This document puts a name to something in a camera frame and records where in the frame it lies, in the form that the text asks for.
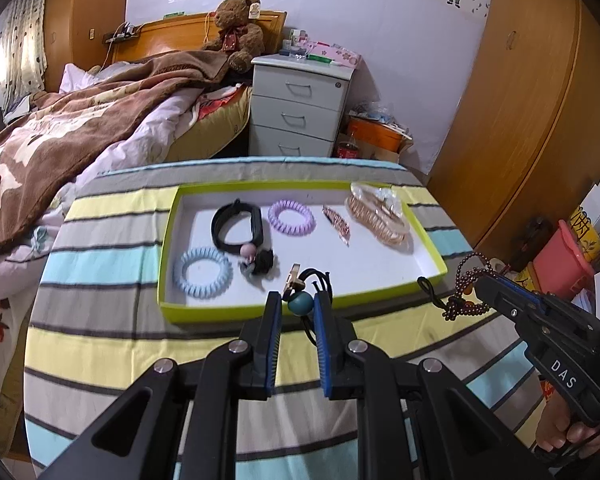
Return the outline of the person's right hand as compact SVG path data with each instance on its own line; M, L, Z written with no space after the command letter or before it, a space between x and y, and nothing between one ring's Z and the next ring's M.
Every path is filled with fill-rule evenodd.
M573 422L568 403L554 391L546 401L536 427L535 442L545 452L550 452L566 443L578 445L595 436L595 439L580 447L579 456L587 458L600 449L600 434L597 431L598 428L590 428L583 422Z

